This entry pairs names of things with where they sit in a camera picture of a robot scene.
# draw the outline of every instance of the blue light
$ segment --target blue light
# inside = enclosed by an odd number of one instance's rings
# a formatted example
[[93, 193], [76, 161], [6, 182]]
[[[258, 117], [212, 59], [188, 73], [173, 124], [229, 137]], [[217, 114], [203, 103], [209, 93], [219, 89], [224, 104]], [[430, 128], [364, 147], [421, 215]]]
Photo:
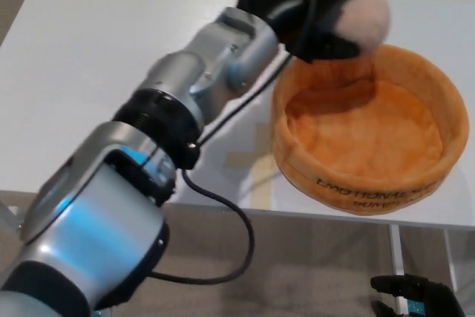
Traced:
[[144, 154], [143, 152], [135, 151], [131, 148], [128, 148], [127, 146], [123, 146], [122, 150], [139, 165], [143, 165], [147, 162], [148, 155]]

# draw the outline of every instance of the hand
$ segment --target hand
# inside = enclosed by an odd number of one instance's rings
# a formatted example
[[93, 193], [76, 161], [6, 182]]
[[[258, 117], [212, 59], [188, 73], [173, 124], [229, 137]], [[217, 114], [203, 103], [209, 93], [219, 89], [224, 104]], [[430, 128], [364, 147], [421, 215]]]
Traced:
[[[412, 317], [465, 317], [452, 290], [444, 284], [437, 284], [414, 275], [376, 276], [371, 287], [379, 293], [419, 302], [422, 308], [412, 312]], [[396, 312], [380, 301], [372, 303], [376, 317], [399, 317]]]

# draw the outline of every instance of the basket rim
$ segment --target basket rim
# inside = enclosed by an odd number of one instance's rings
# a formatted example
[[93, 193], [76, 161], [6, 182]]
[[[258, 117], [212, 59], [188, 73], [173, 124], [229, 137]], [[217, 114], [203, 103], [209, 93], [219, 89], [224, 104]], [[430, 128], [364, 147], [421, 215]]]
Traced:
[[283, 77], [281, 77], [274, 87], [272, 95], [272, 103], [276, 111], [275, 118], [273, 119], [274, 133], [272, 135], [272, 140], [282, 152], [287, 154], [289, 157], [289, 163], [305, 177], [309, 176], [308, 174], [305, 174], [305, 172], [315, 172], [315, 177], [308, 178], [315, 178], [316, 180], [323, 179], [330, 183], [342, 185], [348, 189], [355, 190], [371, 190], [374, 192], [410, 191], [419, 188], [421, 185], [435, 183], [444, 179], [462, 156], [468, 143], [470, 122], [467, 108], [465, 107], [463, 98], [457, 87], [452, 83], [445, 72], [422, 55], [395, 45], [383, 45], [382, 47], [398, 51], [406, 56], [412, 56], [414, 59], [424, 62], [428, 68], [437, 74], [434, 78], [443, 86], [445, 92], [450, 94], [450, 98], [453, 99], [452, 105], [456, 107], [456, 113], [460, 116], [460, 135], [452, 142], [451, 150], [449, 152], [446, 150], [444, 151], [444, 154], [437, 164], [431, 166], [426, 171], [419, 172], [419, 174], [412, 174], [411, 176], [403, 177], [398, 180], [379, 180], [341, 173], [329, 169], [317, 158], [309, 155], [306, 149], [299, 143], [298, 139], [290, 132], [285, 112], [287, 102], [283, 103], [283, 101], [278, 100], [281, 84], [283, 82]]

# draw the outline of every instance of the black cable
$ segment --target black cable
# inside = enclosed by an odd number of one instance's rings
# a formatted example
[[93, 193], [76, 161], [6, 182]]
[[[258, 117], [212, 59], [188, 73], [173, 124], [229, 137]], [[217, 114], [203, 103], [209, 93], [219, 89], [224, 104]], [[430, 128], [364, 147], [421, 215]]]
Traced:
[[[304, 27], [302, 28], [301, 36], [299, 40], [297, 41], [297, 43], [295, 44], [294, 48], [289, 52], [286, 58], [279, 64], [278, 68], [274, 72], [272, 72], [272, 75], [268, 78], [268, 80], [265, 81], [265, 83], [262, 84], [262, 86], [260, 86], [259, 89], [256, 90], [256, 92], [254, 92], [251, 96], [249, 96], [246, 100], [244, 100], [231, 113], [225, 116], [224, 119], [222, 119], [213, 128], [213, 130], [209, 132], [198, 143], [200, 147], [204, 146], [208, 141], [210, 141], [210, 139], [213, 138], [213, 136], [216, 135], [216, 133], [219, 132], [219, 130], [227, 124], [227, 122], [229, 122], [233, 117], [239, 114], [239, 112], [241, 112], [248, 104], [250, 104], [254, 99], [256, 99], [260, 94], [262, 94], [275, 81], [275, 79], [279, 76], [279, 74], [281, 74], [281, 71], [289, 64], [293, 56], [299, 54], [304, 49], [306, 41], [309, 38], [309, 33], [312, 29], [312, 23], [315, 19], [316, 12], [317, 12], [317, 0], [310, 0], [309, 11], [304, 23]], [[219, 277], [219, 278], [183, 278], [180, 276], [162, 274], [160, 272], [151, 272], [149, 274], [149, 277], [156, 278], [158, 280], [174, 282], [177, 284], [188, 284], [188, 285], [216, 285], [216, 284], [229, 282], [238, 278], [249, 268], [252, 262], [252, 256], [254, 255], [254, 251], [255, 251], [255, 234], [254, 234], [254, 229], [252, 228], [250, 219], [247, 217], [246, 213], [244, 213], [244, 211], [241, 208], [239, 208], [236, 204], [234, 204], [230, 200], [227, 200], [226, 198], [221, 197], [220, 195], [217, 195], [202, 187], [199, 187], [196, 183], [191, 181], [186, 171], [182, 171], [182, 176], [183, 176], [183, 179], [185, 180], [185, 183], [193, 191], [205, 197], [211, 198], [212, 200], [215, 200], [219, 203], [222, 203], [223, 205], [227, 206], [232, 211], [234, 211], [237, 215], [239, 215], [241, 220], [244, 222], [244, 225], [246, 226], [247, 233], [249, 236], [249, 247], [246, 253], [246, 257], [244, 258], [244, 262], [241, 264], [241, 266], [238, 267], [234, 272], [231, 272], [230, 274]]]

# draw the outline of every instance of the table leg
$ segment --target table leg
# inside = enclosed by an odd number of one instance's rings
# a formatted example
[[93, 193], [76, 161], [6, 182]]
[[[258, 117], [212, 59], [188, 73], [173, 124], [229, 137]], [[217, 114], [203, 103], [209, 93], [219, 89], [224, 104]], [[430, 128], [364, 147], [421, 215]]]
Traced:
[[21, 224], [21, 218], [19, 217], [18, 207], [7, 207], [0, 202], [0, 223], [7, 231], [18, 237], [18, 229]]
[[[399, 226], [389, 225], [389, 236], [391, 242], [391, 253], [393, 256], [393, 272], [395, 275], [404, 275], [404, 261], [402, 259], [401, 235]], [[407, 300], [402, 297], [396, 298], [396, 308], [399, 314], [408, 314]]]
[[452, 287], [467, 317], [475, 316], [475, 232], [445, 230]]

